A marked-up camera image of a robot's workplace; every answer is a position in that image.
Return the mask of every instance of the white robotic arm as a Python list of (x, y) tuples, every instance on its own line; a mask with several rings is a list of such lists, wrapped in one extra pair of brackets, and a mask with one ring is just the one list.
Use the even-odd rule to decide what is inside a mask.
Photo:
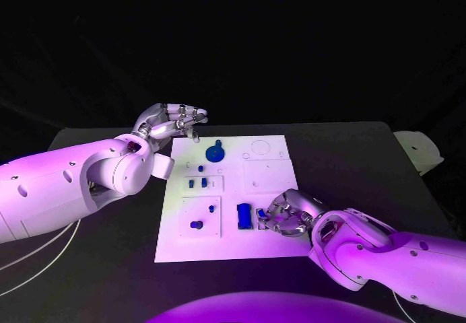
[(308, 257), (352, 291), (372, 279), (408, 301), (466, 316), (464, 242), (396, 232), (353, 209), (331, 211), (292, 189), (274, 199), (259, 222), (284, 236), (310, 232)]
[(150, 175), (167, 179), (173, 160), (155, 153), (170, 137), (206, 122), (206, 111), (154, 104), (131, 134), (47, 151), (0, 166), (0, 243), (43, 234), (135, 194)]

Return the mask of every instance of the blue object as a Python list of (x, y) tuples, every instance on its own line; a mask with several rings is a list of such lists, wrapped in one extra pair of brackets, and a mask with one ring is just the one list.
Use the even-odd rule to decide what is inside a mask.
[(202, 229), (203, 223), (202, 221), (191, 221), (190, 227), (191, 229)]
[(215, 140), (215, 146), (206, 149), (206, 160), (212, 163), (217, 163), (225, 157), (225, 150), (220, 147), (220, 141)]
[(248, 203), (242, 203), (236, 205), (238, 210), (238, 229), (252, 229), (251, 223), (251, 206)]

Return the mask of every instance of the robotic hand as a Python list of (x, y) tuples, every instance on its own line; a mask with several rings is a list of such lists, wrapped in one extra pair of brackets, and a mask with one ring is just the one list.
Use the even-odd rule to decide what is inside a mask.
[(372, 279), (408, 301), (466, 316), (466, 243), (396, 232), (356, 211), (331, 211), (297, 190), (287, 190), (259, 214), (282, 236), (310, 231), (308, 257), (330, 278), (357, 291)]
[(171, 136), (199, 141), (206, 111), (154, 104), (131, 134), (47, 151), (0, 166), (0, 243), (43, 234), (134, 195), (150, 175), (167, 179), (173, 160), (155, 153)]

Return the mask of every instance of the white cable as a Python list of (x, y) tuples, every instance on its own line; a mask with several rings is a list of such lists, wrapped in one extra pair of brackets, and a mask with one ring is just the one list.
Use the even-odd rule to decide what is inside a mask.
[(78, 220), (78, 224), (75, 225), (75, 231), (72, 232), (72, 235), (69, 237), (67, 243), (66, 243), (63, 249), (60, 250), (60, 253), (57, 254), (57, 256), (54, 257), (54, 259), (52, 260), (52, 262), (46, 265), (46, 267), (43, 268), (43, 270), (27, 281), (24, 281), (14, 288), (11, 288), (8, 291), (5, 291), (4, 293), (1, 293), (0, 294), (0, 297), (2, 295), (8, 294), (14, 289), (18, 289), (24, 284), (27, 284), (43, 273), (43, 271), (46, 271), (46, 269), (53, 265), (53, 262), (57, 260), (57, 258), (60, 258), (60, 255), (63, 254), (63, 252), (65, 252), (65, 250), (66, 250), (66, 248), (69, 246), (70, 240), (75, 237), (75, 232), (78, 231), (79, 223), (80, 223), (80, 219)]
[(26, 254), (20, 259), (14, 260), (13, 262), (10, 262), (8, 264), (5, 264), (2, 267), (0, 267), (0, 271), (2, 271), (8, 266), (13, 266), (14, 264), (17, 264), (20, 261), (23, 261), (28, 256), (31, 256), (36, 252), (39, 252), (59, 237), (60, 235), (66, 232), (66, 230), (70, 228), (70, 226), (73, 225), (73, 223), (70, 223), (63, 231), (54, 236), (54, 238), (52, 238), (52, 240), (49, 242), (46, 242), (46, 244), (41, 245), (41, 247), (39, 247), (33, 252), (30, 252), (28, 254)]
[(405, 309), (402, 308), (402, 306), (401, 306), (401, 304), (399, 304), (399, 302), (398, 302), (398, 297), (396, 297), (395, 292), (393, 292), (393, 291), (391, 291), (391, 292), (393, 293), (395, 301), (396, 301), (396, 304), (398, 304), (398, 306), (399, 306), (399, 308), (401, 308), (401, 310), (402, 310), (402, 313), (405, 314), (405, 317), (411, 320), (411, 322), (412, 322), (412, 323), (415, 323), (415, 321), (411, 319), (411, 317), (409, 317), (408, 313), (405, 312)]

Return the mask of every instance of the table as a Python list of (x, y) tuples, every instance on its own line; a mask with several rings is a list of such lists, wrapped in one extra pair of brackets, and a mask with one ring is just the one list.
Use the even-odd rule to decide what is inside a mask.
[[(50, 149), (112, 138), (129, 129), (65, 129)], [(454, 238), (447, 220), (391, 130), (382, 122), (197, 126), (200, 137), (285, 135), (298, 188), (334, 209), (353, 207), (399, 231)], [(170, 143), (160, 151), (170, 155)], [(391, 290), (369, 281), (340, 287), (305, 257), (153, 263), (164, 181), (82, 220), (66, 252), (44, 273), (0, 297), (2, 322), (142, 322), (196, 299), (238, 291), (285, 291), (330, 297), (405, 319)], [(0, 273), (1, 291), (49, 263), (70, 231)], [(8, 263), (54, 233), (0, 245)], [(456, 316), (401, 301), (411, 317)]]

